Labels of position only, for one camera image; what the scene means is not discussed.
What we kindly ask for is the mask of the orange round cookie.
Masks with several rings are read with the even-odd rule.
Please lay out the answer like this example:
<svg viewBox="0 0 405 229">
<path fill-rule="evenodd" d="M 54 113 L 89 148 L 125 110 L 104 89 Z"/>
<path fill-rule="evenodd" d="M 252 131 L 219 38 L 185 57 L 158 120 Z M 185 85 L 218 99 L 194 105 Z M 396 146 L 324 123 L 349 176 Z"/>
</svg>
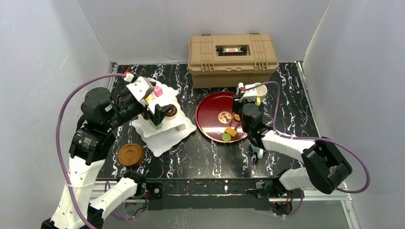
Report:
<svg viewBox="0 0 405 229">
<path fill-rule="evenodd" d="M 240 122 L 241 118 L 240 118 L 240 116 L 238 114 L 234 114 L 234 120 L 237 121 L 237 122 Z"/>
</svg>

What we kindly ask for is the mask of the chocolate glazed donut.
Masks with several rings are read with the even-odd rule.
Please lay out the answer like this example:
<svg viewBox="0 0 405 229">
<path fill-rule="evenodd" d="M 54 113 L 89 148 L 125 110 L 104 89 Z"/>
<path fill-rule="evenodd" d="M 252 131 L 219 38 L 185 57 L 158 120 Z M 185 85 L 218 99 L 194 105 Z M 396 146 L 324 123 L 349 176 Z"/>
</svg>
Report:
<svg viewBox="0 0 405 229">
<path fill-rule="evenodd" d="M 167 118 L 167 119 L 173 119 L 173 118 L 176 117 L 177 112 L 178 112 L 177 107 L 176 107 L 176 106 L 173 106 L 173 107 L 166 113 L 165 118 Z"/>
</svg>

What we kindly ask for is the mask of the green swirl roll cake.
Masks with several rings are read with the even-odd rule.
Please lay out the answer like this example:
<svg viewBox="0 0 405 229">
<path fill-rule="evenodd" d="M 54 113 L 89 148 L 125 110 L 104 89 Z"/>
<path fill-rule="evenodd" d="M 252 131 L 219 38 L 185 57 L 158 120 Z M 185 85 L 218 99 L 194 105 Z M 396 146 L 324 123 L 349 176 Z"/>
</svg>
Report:
<svg viewBox="0 0 405 229">
<path fill-rule="evenodd" d="M 162 128 L 162 126 L 163 126 L 163 123 L 160 123 L 160 124 L 158 124 L 158 125 L 154 125 L 154 128 L 155 128 L 156 130 L 160 130 L 160 129 Z"/>
</svg>

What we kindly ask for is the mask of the yellow cake slice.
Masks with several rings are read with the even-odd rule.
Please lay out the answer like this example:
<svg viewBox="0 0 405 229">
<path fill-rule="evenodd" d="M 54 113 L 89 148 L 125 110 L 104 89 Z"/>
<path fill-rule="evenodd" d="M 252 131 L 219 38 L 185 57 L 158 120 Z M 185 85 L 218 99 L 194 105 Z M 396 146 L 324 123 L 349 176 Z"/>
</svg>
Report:
<svg viewBox="0 0 405 229">
<path fill-rule="evenodd" d="M 150 94 L 147 98 L 145 98 L 146 103 L 150 103 L 153 101 L 153 96 Z"/>
</svg>

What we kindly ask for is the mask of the pink cake with cherry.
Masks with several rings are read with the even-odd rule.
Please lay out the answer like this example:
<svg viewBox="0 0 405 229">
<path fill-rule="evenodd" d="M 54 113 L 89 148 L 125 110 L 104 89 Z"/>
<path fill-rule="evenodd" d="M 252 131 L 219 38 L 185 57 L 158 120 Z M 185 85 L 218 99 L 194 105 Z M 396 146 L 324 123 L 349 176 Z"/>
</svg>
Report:
<svg viewBox="0 0 405 229">
<path fill-rule="evenodd" d="M 163 95 L 163 90 L 160 86 L 155 86 L 153 93 L 154 93 L 154 96 L 157 98 L 157 97 L 160 97 Z"/>
</svg>

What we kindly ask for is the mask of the red round tray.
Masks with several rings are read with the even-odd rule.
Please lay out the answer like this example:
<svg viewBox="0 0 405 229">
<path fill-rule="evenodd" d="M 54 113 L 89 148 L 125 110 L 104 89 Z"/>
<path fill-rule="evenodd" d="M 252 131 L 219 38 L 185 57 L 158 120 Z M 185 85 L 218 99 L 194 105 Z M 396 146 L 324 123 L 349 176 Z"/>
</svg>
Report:
<svg viewBox="0 0 405 229">
<path fill-rule="evenodd" d="M 247 138 L 247 133 L 243 132 L 241 125 L 238 134 L 232 137 L 230 142 L 222 141 L 222 135 L 229 126 L 234 128 L 236 122 L 232 112 L 233 96 L 235 93 L 222 91 L 206 96 L 196 109 L 196 124 L 201 133 L 207 138 L 218 143 L 233 143 Z"/>
</svg>

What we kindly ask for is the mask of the white three-tier dessert stand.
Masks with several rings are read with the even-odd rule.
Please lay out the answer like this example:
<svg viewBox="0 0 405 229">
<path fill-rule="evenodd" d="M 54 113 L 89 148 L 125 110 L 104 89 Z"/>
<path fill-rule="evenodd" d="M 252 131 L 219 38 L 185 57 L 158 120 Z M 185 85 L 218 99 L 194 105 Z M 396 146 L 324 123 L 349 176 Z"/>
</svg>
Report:
<svg viewBox="0 0 405 229">
<path fill-rule="evenodd" d="M 157 82 L 157 86 L 162 88 L 163 95 L 157 98 L 155 97 L 150 104 L 159 104 L 160 106 L 173 104 L 178 109 L 176 117 L 173 119 L 164 118 L 162 121 L 163 126 L 160 130 L 156 130 L 154 126 L 151 125 L 148 120 L 144 120 L 141 115 L 138 115 L 138 118 L 130 123 L 155 157 L 159 157 L 170 150 L 197 128 L 181 110 L 181 106 L 177 100 L 179 91 L 161 82 Z M 186 125 L 186 128 L 182 131 L 177 130 L 177 126 L 180 124 Z"/>
</svg>

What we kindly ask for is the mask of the orange square cake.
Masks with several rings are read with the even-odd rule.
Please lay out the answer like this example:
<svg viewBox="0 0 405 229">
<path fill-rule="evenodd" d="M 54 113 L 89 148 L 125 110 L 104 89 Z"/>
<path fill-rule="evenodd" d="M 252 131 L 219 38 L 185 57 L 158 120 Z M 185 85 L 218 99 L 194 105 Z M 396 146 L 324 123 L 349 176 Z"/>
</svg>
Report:
<svg viewBox="0 0 405 229">
<path fill-rule="evenodd" d="M 233 129 L 233 128 L 229 127 L 229 126 L 225 129 L 224 132 L 226 134 L 230 135 L 231 137 L 235 137 L 238 134 L 238 132 L 235 129 Z"/>
</svg>

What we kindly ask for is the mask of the green round macaron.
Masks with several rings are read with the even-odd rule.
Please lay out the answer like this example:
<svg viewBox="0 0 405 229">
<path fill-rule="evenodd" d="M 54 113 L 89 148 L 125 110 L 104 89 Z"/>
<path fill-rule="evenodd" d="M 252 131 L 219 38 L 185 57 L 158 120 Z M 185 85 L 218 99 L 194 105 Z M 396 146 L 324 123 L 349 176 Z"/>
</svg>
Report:
<svg viewBox="0 0 405 229">
<path fill-rule="evenodd" d="M 224 142 L 230 142 L 232 140 L 232 136 L 231 135 L 229 135 L 229 134 L 227 134 L 227 133 L 224 133 L 223 135 L 222 135 L 222 141 L 224 141 Z"/>
</svg>

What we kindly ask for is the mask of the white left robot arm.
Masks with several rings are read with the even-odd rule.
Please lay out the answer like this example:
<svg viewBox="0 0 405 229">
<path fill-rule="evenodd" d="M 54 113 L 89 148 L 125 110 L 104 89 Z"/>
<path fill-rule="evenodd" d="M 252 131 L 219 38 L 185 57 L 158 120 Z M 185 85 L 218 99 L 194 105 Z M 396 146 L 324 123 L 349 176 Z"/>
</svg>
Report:
<svg viewBox="0 0 405 229">
<path fill-rule="evenodd" d="M 42 223 L 43 229 L 100 229 L 106 218 L 134 196 L 138 185 L 145 181 L 137 172 L 126 172 L 114 187 L 91 200 L 97 175 L 116 139 L 113 130 L 145 109 L 131 92 L 113 101 L 107 88 L 97 87 L 86 93 L 81 110 L 83 114 L 69 148 L 69 168 L 64 169 L 69 181 L 55 213 Z"/>
</svg>

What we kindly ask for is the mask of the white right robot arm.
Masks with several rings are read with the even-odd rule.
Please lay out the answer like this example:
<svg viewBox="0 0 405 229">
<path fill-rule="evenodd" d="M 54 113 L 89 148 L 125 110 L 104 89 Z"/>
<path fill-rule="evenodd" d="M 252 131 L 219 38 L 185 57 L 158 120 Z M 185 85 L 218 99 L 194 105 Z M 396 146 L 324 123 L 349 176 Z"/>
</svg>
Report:
<svg viewBox="0 0 405 229">
<path fill-rule="evenodd" d="M 303 163 L 302 168 L 284 170 L 272 179 L 274 190 L 315 188 L 330 194 L 352 173 L 351 165 L 328 138 L 282 137 L 266 125 L 259 106 L 240 95 L 233 96 L 232 111 L 239 115 L 242 130 L 254 147 L 283 153 Z"/>
</svg>

